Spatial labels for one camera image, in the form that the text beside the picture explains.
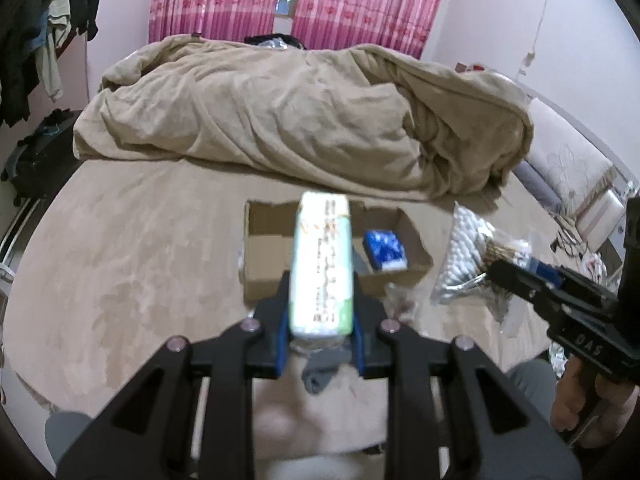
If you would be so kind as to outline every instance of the open cardboard box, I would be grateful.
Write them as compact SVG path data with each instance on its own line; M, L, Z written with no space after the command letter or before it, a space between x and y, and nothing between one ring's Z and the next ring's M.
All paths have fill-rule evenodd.
M360 255L358 278L365 294L384 296L385 285L414 286L429 272L433 259L407 214L397 207L367 207L349 200L353 248ZM244 207L244 299L254 302L274 296L282 273L293 257L298 202L280 204L247 202ZM371 229L393 231L404 245L408 268L374 270L364 250L364 233Z

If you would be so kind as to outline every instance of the suitcase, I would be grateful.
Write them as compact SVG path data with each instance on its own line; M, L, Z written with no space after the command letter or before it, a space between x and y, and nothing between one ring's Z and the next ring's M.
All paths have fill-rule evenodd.
M80 166L72 147L80 113L53 110L33 134L18 141L0 174L0 180L15 187L15 206L25 198L53 199Z

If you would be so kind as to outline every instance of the person's leg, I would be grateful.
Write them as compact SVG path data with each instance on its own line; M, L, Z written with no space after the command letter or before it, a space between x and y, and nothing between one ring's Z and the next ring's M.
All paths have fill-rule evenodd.
M52 413L44 425L44 439L56 466L76 438L91 424L92 418L84 413Z
M556 373L551 365L533 359L514 366L506 375L548 422L556 399Z

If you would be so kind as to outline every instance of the finger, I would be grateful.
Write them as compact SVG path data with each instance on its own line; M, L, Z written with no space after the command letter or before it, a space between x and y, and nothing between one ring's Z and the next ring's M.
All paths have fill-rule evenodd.
M615 384L601 375L596 377L596 393L614 406L623 406L632 396L634 389L635 385L631 383Z
M564 366L564 374L562 375L562 378L577 376L581 370L582 361L575 355L572 355Z
M554 403L551 409L551 427L556 431L572 430L578 425L580 417L561 403Z
M620 400L623 396L626 396L625 390L626 388L618 388L612 398L614 400ZM620 433L622 433L622 430L625 429L626 424L634 412L637 398L638 388L633 387L631 394L621 405L610 404L600 416L599 420L597 420L593 427L581 438L580 445L585 448L593 448L605 446L613 442Z
M587 401L586 394L580 386L578 375L563 376L556 387L556 402L564 404L574 413L580 412Z
M616 438L622 430L625 429L631 415L636 406L636 399L638 398L638 390L633 388L631 395L625 400L621 406L615 404L610 405L597 421L597 426L601 429L602 433L612 435L612 440Z

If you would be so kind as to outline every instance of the white pillow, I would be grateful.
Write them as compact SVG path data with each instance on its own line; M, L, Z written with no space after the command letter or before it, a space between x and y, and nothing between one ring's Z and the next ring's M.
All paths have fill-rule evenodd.
M562 200L562 213L577 216L614 179L613 163L564 118L535 98L534 124L526 159Z

